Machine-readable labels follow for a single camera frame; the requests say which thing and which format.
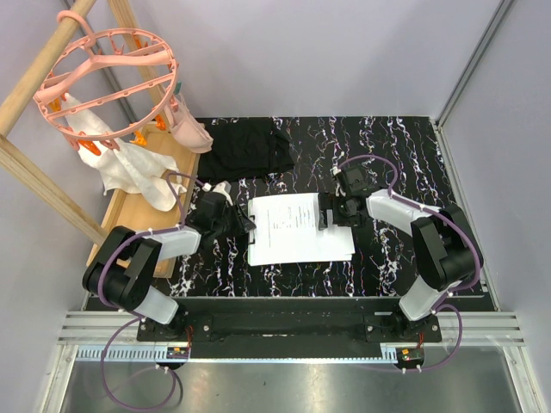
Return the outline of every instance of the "marble pattern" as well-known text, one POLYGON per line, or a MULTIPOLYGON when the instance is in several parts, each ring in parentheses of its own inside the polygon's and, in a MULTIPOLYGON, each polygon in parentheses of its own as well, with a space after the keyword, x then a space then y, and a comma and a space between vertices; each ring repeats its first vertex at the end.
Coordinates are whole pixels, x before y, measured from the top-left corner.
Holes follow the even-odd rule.
MULTIPOLYGON (((203 122, 235 122, 209 119, 203 122)), ((399 169, 395 190, 442 207, 455 201, 443 157, 428 118, 320 117, 274 118, 290 137, 294 169, 232 184, 241 205, 255 196, 334 191, 332 166, 349 157, 374 153, 399 169)), ((392 171, 384 163, 364 162, 373 182, 386 186, 392 171)), ((196 198, 198 189, 194 189, 196 198)), ((246 237, 219 239, 210 251, 180 258, 170 280, 156 286, 172 297, 185 296, 396 296, 416 276, 411 239, 380 221, 354 232, 350 262, 311 262, 250 267, 246 237)))

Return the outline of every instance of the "black cloth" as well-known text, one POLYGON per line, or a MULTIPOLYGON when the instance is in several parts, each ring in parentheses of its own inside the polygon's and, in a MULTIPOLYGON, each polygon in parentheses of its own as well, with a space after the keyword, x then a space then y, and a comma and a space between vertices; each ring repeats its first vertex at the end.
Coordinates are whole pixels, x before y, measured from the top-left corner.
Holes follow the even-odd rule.
POLYGON ((197 175, 210 182, 257 178, 291 170, 289 141, 271 118, 206 125, 213 149, 199 158, 197 175))

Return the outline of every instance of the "stack of paper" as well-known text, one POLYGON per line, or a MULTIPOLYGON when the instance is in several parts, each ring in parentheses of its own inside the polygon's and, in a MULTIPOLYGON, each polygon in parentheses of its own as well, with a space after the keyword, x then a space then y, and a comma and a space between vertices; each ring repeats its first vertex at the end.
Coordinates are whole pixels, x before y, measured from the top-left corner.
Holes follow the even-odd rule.
POLYGON ((349 261, 354 254, 352 230, 332 224, 318 230, 318 194, 263 196, 249 201, 257 225, 250 233, 250 265, 285 262, 349 261))

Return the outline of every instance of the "white towel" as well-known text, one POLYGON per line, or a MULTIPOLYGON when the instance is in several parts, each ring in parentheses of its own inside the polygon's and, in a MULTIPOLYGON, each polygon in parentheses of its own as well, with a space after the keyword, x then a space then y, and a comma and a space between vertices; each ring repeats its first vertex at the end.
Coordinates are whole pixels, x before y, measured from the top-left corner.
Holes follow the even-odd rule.
MULTIPOLYGON (((76 98, 65 93, 65 102, 61 102, 62 109, 79 105, 76 98)), ((109 126, 91 110, 85 109, 76 114, 65 117, 67 124, 76 133, 84 132, 87 135, 101 135, 113 132, 109 126)), ((104 195, 110 189, 119 188, 129 194, 144 195, 145 200, 159 211, 169 211, 176 203, 176 198, 170 191, 166 180, 161 175, 166 170, 178 172, 173 157, 160 155, 148 151, 140 146, 127 144, 121 139, 115 139, 121 148, 119 151, 110 150, 95 142, 102 155, 94 155, 84 147, 80 147, 78 155, 84 163, 99 170, 105 187, 104 195)), ((172 183, 177 194, 186 192, 180 183, 172 183)))

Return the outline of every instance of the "shiny floor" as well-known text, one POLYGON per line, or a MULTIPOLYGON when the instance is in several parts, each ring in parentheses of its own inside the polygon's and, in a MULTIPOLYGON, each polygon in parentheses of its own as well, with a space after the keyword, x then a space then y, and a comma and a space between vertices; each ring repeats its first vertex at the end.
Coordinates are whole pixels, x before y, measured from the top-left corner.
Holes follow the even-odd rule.
MULTIPOLYGON (((428 364, 443 358, 429 349, 428 364)), ((109 363, 114 388, 146 367, 109 363)), ((431 373, 375 373, 357 365, 194 364, 177 370, 183 382, 161 411, 167 412, 500 412, 520 413, 504 356, 494 348, 462 348, 445 368, 431 373)), ((168 377, 150 371, 115 394, 146 407, 170 389, 168 377)), ((77 362, 66 393, 64 413, 123 412, 102 393, 99 363, 77 362)))

